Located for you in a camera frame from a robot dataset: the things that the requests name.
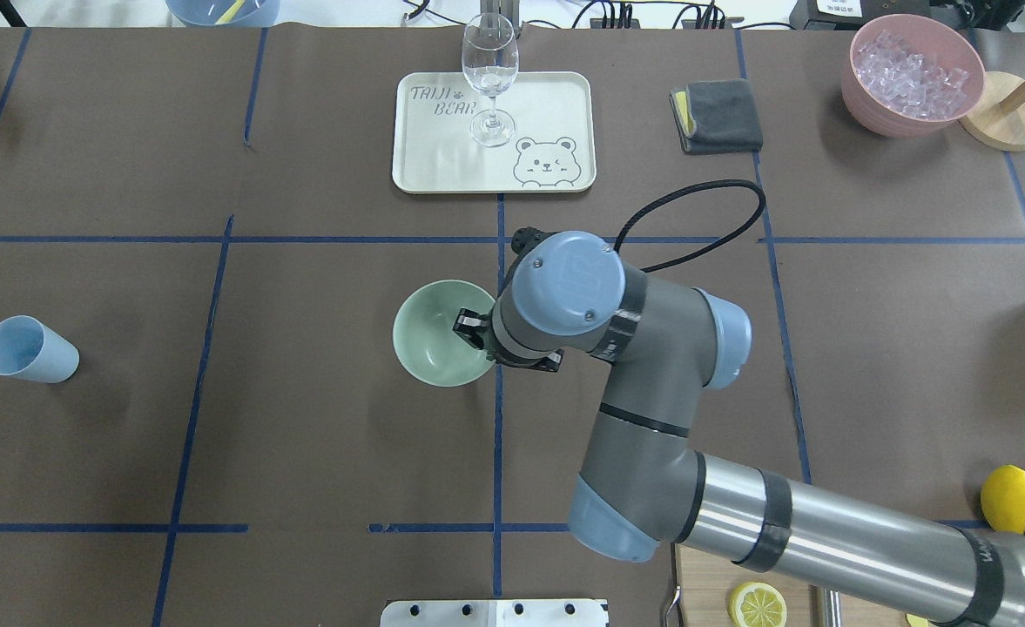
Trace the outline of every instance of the lemon slice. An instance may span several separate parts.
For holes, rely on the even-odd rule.
[[[787,603],[783,595],[767,583],[748,581],[728,596],[728,615],[736,627],[784,627]]]

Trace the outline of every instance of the gray cloth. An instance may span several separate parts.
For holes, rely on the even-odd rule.
[[[690,108],[692,130],[686,131],[675,94],[670,94],[674,123],[685,154],[745,154],[764,145],[760,115],[747,80],[703,80],[688,84],[686,101]]]

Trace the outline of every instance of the yellow lemon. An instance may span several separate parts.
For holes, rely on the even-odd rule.
[[[728,615],[736,627],[784,627],[787,603],[778,590],[767,583],[741,583],[728,596]]]
[[[996,532],[1024,532],[1025,469],[1010,464],[989,473],[981,488],[981,509]]]

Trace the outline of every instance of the black cable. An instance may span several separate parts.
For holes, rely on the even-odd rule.
[[[626,0],[628,4],[698,4],[693,0],[689,3],[687,0]]]
[[[425,3],[424,4],[416,4],[416,3],[412,3],[412,0],[401,0],[401,1],[402,1],[402,3],[405,3],[405,4],[411,4],[411,5],[413,5],[413,7],[418,7],[418,8],[424,8],[425,7]],[[437,16],[437,17],[441,17],[441,19],[448,20],[451,24],[456,24],[456,25],[459,25],[459,26],[464,26],[465,25],[465,23],[460,23],[459,20],[451,19],[451,17],[448,17],[448,16],[446,16],[446,15],[444,15],[442,13],[434,12],[434,11],[432,11],[430,8],[425,8],[425,10],[423,12],[425,12],[425,13],[432,13],[432,15]]]
[[[734,27],[734,28],[752,28],[752,27],[755,27],[755,26],[785,26],[785,27],[789,28],[791,31],[794,31],[794,29],[795,29],[793,26],[788,25],[787,23],[755,23],[755,24],[746,24],[746,25],[738,26],[738,27]]]
[[[560,31],[563,31],[563,27],[561,27],[560,25],[557,25],[555,23],[548,23],[548,20],[526,20],[524,24],[545,24],[548,27],[557,28]]]
[[[6,23],[8,23],[8,25],[10,26],[15,26],[15,27],[28,26],[26,23],[24,23],[24,19],[22,19],[20,17],[20,13],[18,13],[17,10],[13,8],[13,4],[10,3],[9,0],[0,0],[0,12],[2,12],[2,16],[5,17]]]
[[[585,11],[588,11],[588,8],[592,7],[592,5],[597,3],[608,4],[609,8],[612,8],[612,3],[609,3],[609,0],[590,0],[590,3],[585,4],[584,7],[582,7],[582,10],[578,11],[578,15],[575,16],[575,24],[570,25],[570,28],[578,28],[578,20],[580,20],[581,16],[585,14]],[[602,8],[601,20],[603,20],[603,24],[605,23],[607,15],[608,15],[607,11],[604,8]]]
[[[432,4],[432,0],[423,0],[423,1],[421,1],[420,6],[418,8],[416,8],[411,13],[408,13],[408,19],[413,20],[413,19],[415,19],[415,17],[420,16],[421,12],[427,10],[427,5],[428,4]]]
[[[670,25],[671,31],[673,31],[676,27],[679,27],[679,23],[683,20],[683,15],[686,14],[686,12],[690,11],[691,9],[695,9],[696,11],[698,11],[698,19],[699,20],[702,19],[702,4],[685,5],[685,7],[683,7],[683,10],[680,11],[679,14],[674,16],[674,24]]]
[[[640,219],[643,218],[648,213],[652,213],[652,211],[659,209],[660,206],[664,206],[664,204],[679,200],[680,198],[683,198],[683,196],[685,195],[692,195],[695,194],[695,192],[704,192],[707,190],[719,190],[722,187],[745,187],[747,190],[755,192],[755,198],[760,199],[760,204],[758,206],[755,207],[755,211],[753,211],[751,215],[747,219],[745,219],[744,224],[740,224],[738,227],[736,227],[735,231],[732,232],[732,234],[725,235],[725,237],[719,238],[717,240],[710,243],[710,245],[706,247],[700,247],[700,249],[696,250],[695,252],[692,252],[691,254],[684,255],[684,257],[671,258],[670,261],[656,263],[655,265],[648,265],[647,267],[641,267],[641,270],[644,270],[644,273],[655,273],[655,270],[662,270],[663,267],[670,267],[671,265],[679,265],[680,263],[691,261],[692,258],[702,257],[703,254],[710,253],[710,251],[717,249],[717,247],[723,247],[727,245],[728,242],[731,242],[736,238],[739,238],[740,235],[742,235],[745,231],[747,231],[749,226],[755,224],[755,220],[760,219],[760,216],[764,213],[764,209],[767,209],[768,207],[768,197],[764,195],[764,191],[760,189],[758,185],[755,185],[754,182],[745,181],[745,179],[743,178],[723,178],[721,179],[721,181],[697,182],[695,183],[695,185],[687,185],[686,187],[683,187],[683,190],[676,190],[674,192],[671,192],[671,194],[663,196],[663,198],[656,199],[655,201],[648,203],[647,206],[644,207],[644,209],[637,211],[636,214],[632,215],[632,217],[628,218],[626,224],[624,224],[622,229],[620,229],[620,234],[617,235],[617,241],[616,243],[613,243],[612,250],[615,250],[617,251],[617,253],[619,253],[620,245],[624,243],[624,238],[628,237],[628,232],[632,229],[632,226],[634,226],[636,223],[639,222]]]
[[[717,8],[717,0],[709,0],[709,5],[706,7],[706,14],[702,16],[702,27],[700,28],[709,28],[710,20],[712,20],[712,17],[715,15],[714,11],[720,10],[721,9]]]

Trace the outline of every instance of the white label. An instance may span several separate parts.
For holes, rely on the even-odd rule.
[[[818,10],[830,15],[863,17],[860,0],[818,0]]]

